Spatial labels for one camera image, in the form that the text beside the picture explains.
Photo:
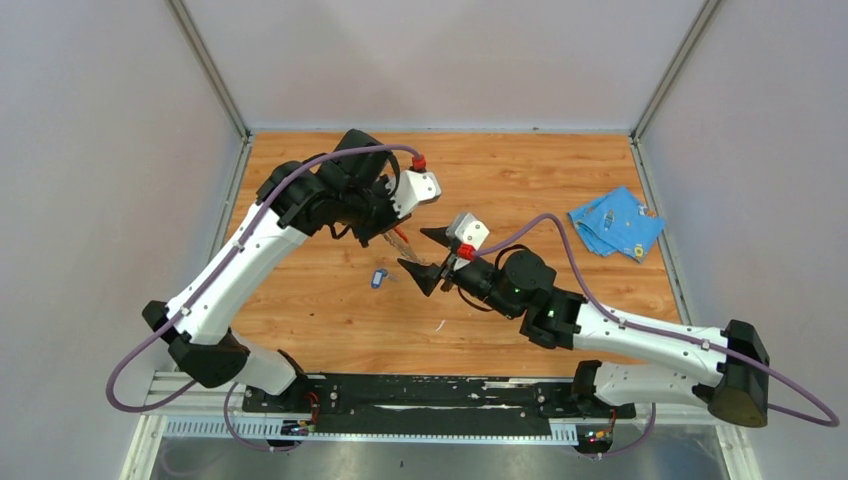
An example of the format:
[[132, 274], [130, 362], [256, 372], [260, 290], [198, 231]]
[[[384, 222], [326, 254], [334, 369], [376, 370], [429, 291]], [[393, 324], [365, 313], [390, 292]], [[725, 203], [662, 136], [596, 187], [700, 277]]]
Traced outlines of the keyring holder with red handle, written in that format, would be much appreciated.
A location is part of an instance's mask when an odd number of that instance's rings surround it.
[[415, 252], [408, 236], [399, 226], [384, 232], [382, 237], [398, 252], [402, 259], [420, 265], [427, 264], [427, 261]]

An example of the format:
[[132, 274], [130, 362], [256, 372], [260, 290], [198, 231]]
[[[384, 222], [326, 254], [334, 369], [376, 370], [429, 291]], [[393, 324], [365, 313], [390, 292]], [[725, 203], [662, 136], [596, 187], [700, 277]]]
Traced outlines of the blue tag key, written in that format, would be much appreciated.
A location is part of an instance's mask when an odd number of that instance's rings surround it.
[[390, 281], [396, 281], [395, 276], [386, 268], [377, 268], [372, 274], [370, 287], [372, 289], [380, 289], [386, 282]]

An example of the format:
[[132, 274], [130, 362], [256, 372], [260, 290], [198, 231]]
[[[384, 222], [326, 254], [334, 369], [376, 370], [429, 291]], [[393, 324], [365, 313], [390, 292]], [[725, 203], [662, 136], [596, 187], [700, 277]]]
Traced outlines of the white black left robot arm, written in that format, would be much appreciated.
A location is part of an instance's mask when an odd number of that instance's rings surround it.
[[281, 261], [324, 227], [367, 243], [404, 220], [396, 208], [405, 175], [399, 148], [351, 129], [333, 151], [275, 167], [201, 273], [176, 296], [143, 308], [152, 331], [145, 343], [163, 341], [194, 385], [240, 383], [268, 393], [283, 413], [298, 411], [307, 390], [302, 370], [289, 355], [243, 339], [234, 319]]

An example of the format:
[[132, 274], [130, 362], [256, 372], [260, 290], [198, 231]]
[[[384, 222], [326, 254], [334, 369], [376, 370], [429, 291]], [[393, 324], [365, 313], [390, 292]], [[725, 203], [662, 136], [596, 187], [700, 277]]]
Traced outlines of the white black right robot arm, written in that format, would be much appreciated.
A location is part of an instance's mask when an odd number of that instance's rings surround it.
[[690, 405], [726, 423], [768, 423], [770, 358], [756, 328], [732, 319], [723, 328], [693, 327], [632, 314], [556, 287], [557, 272], [524, 245], [506, 247], [494, 261], [465, 259], [445, 229], [425, 235], [450, 248], [440, 264], [400, 259], [426, 296], [457, 290], [484, 309], [521, 321], [520, 332], [546, 349], [607, 351], [636, 366], [583, 361], [575, 371], [571, 403], [584, 417], [631, 403]]

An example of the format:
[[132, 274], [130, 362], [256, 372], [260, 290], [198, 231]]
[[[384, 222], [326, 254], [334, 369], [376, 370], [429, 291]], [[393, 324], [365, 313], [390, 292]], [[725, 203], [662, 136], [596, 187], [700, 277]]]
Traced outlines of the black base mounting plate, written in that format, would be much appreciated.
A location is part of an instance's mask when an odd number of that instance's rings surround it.
[[303, 415], [325, 434], [537, 436], [558, 419], [631, 420], [631, 404], [609, 406], [573, 393], [569, 379], [325, 373], [284, 393], [245, 390], [248, 413]]

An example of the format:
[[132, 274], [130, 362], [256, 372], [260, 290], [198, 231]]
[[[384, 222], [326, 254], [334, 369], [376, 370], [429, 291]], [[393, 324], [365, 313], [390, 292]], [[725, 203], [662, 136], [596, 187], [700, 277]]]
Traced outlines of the blue patterned cloth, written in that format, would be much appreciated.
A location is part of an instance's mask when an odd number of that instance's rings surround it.
[[620, 253], [645, 261], [665, 228], [665, 220], [620, 186], [571, 210], [568, 218], [589, 249], [602, 257]]

